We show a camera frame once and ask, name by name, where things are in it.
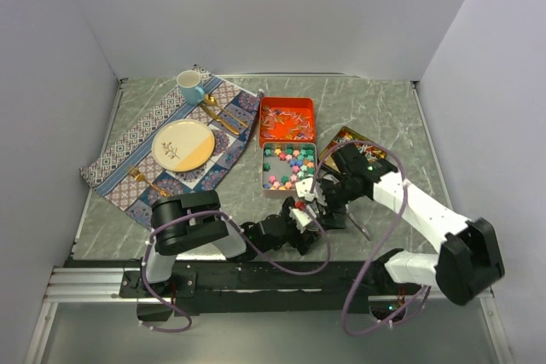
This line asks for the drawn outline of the gold spoon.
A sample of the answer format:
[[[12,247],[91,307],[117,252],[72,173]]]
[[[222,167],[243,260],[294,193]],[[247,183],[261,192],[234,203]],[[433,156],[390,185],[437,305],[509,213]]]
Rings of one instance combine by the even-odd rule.
[[[244,127],[248,127],[248,124],[237,118],[234,114],[228,112],[227,110],[225,110],[224,108],[222,108],[220,106],[220,104],[218,103],[217,99],[211,95],[211,94],[205,94],[204,96],[204,102],[206,105],[210,106],[210,107],[217,107],[221,112],[224,112],[226,113],[227,115],[229,115],[231,118],[235,119],[240,125],[244,126]]]

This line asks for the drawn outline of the cream floral plate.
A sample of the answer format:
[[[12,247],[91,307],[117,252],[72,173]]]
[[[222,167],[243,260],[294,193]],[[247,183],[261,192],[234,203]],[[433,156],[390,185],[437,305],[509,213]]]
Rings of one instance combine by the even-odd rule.
[[[210,128],[193,119],[181,119],[163,126],[154,137],[151,154],[165,170],[185,172],[205,164],[215,148]]]

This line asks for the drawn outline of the blue white mug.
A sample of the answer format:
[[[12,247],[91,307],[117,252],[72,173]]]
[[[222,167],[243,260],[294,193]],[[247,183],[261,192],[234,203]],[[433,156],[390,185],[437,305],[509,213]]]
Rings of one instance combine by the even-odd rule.
[[[198,72],[187,70],[177,75],[177,86],[183,99],[191,105],[198,105],[204,101],[206,92],[201,85],[201,76]]]

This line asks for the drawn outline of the clear glass jar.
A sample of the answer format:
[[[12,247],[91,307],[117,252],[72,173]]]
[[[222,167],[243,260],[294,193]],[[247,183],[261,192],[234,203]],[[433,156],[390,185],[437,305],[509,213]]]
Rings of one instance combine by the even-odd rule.
[[[308,214],[304,214],[305,223],[303,227],[303,233],[306,241],[315,241],[321,237],[321,229],[318,227],[315,219]]]

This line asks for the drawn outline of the silver metal scoop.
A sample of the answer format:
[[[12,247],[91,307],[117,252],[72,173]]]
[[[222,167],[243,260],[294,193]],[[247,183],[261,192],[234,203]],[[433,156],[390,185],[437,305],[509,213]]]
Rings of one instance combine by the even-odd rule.
[[[354,216],[353,214],[353,211],[352,211],[353,207],[351,205],[346,205],[346,215],[347,215],[347,218],[348,220],[351,222],[351,224],[357,228],[360,233],[364,236],[364,238],[367,240],[367,241],[371,241],[371,236],[369,234],[369,231],[368,229],[366,228],[366,226],[362,223],[360,223],[356,217]]]

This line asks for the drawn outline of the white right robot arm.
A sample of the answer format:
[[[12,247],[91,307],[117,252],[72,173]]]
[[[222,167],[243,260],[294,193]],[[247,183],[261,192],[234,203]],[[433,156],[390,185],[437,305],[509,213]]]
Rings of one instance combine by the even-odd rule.
[[[367,197],[397,213],[429,242],[434,252],[395,249],[373,262],[375,288],[393,294],[402,284],[438,288],[463,306],[505,275],[494,227],[484,218],[471,220],[420,190],[402,166],[387,159],[368,160],[353,142],[327,151],[338,169],[335,182],[321,180],[330,211]]]

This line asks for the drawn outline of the orange candy tin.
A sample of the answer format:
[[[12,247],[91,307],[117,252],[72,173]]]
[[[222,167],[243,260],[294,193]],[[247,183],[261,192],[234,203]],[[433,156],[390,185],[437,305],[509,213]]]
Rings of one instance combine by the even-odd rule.
[[[258,141],[310,142],[316,140],[314,102],[308,97],[264,97],[260,103]]]

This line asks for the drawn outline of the pink star candy tin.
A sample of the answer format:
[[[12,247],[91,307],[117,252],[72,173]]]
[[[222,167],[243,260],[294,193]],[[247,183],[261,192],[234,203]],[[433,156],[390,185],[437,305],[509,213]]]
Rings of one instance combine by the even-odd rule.
[[[262,192],[266,198],[296,197],[296,183],[313,177],[317,147],[310,142],[266,142],[262,147]]]

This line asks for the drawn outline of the gold fork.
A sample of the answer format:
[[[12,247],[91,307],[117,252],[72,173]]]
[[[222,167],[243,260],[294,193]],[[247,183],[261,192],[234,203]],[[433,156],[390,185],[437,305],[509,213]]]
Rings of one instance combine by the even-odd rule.
[[[161,189],[156,184],[150,182],[145,176],[145,174],[141,172],[138,168],[136,168],[134,165],[131,165],[128,168],[128,175],[134,178],[137,182],[146,183],[149,187],[151,187],[154,191],[156,191],[160,196],[167,197],[169,195],[165,190]]]

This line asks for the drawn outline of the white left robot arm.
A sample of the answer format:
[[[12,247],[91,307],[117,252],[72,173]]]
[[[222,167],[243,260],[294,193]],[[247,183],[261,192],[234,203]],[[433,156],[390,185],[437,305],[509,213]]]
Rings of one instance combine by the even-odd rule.
[[[177,256],[207,244],[216,247],[227,260],[247,262],[262,257],[276,269],[296,276],[321,272],[332,257],[331,243],[315,213],[293,198],[284,200],[280,212],[239,225],[221,210],[216,191],[180,194],[152,205],[151,224],[138,284],[153,298],[169,289]],[[292,270],[266,255],[284,245],[305,255],[320,237],[326,244],[326,259],[313,270]]]

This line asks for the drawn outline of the gold lollipop tin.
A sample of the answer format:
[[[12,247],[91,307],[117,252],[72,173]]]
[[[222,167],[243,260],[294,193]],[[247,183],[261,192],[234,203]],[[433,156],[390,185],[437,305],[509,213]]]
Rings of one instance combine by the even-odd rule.
[[[362,134],[357,133],[355,130],[343,126],[340,128],[340,130],[336,133],[336,135],[330,140],[328,145],[321,151],[321,153],[318,156],[317,161],[322,161],[322,171],[327,172],[332,175],[338,175],[339,170],[337,168],[337,165],[335,164],[334,160],[331,156],[326,156],[326,152],[333,146],[335,146],[338,143],[345,142],[345,141],[366,141],[366,144],[358,143],[356,145],[358,152],[362,154],[362,156],[365,156],[366,159],[369,162],[374,162],[377,159],[386,159],[387,154],[380,150],[377,147],[374,147],[372,145],[369,145],[370,139],[363,136]]]

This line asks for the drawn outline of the aluminium frame rail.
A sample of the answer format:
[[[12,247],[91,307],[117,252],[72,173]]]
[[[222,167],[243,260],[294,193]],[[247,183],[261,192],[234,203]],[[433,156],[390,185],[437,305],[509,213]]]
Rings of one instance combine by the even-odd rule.
[[[45,303],[135,302],[119,295],[122,268],[54,268],[46,286]]]

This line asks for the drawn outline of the gold knife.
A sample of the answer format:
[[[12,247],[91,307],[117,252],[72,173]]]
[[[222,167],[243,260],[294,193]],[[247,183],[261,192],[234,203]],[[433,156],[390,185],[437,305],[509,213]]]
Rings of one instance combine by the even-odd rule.
[[[207,107],[205,104],[203,103],[200,103],[199,106],[201,107],[201,109],[209,116],[211,117],[212,119],[216,120],[217,122],[219,122],[225,129],[229,130],[231,133],[235,134],[235,135],[240,135],[240,131],[232,126],[229,122],[227,122],[226,120],[224,120],[223,118],[221,118],[218,114],[216,114],[212,109],[210,109],[209,107]]]

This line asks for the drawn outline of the patterned blue placemat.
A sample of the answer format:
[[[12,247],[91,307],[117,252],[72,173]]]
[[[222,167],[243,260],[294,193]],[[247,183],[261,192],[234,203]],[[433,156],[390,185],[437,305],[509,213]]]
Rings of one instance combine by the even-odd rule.
[[[194,66],[80,173],[97,194],[149,227],[158,199],[213,190],[222,181],[251,139],[263,98]]]

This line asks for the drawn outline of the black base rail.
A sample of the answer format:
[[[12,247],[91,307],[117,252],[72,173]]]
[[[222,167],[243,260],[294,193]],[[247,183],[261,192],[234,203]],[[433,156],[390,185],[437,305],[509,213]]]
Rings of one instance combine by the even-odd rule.
[[[190,315],[205,313],[270,313],[341,310],[361,262],[330,262],[314,275],[296,276],[267,262],[176,261],[171,278],[151,287]],[[396,284],[379,265],[370,266],[353,296],[350,313],[369,313],[369,298],[379,302],[405,298],[420,290],[416,284]],[[121,298],[152,299],[140,269],[126,270]]]

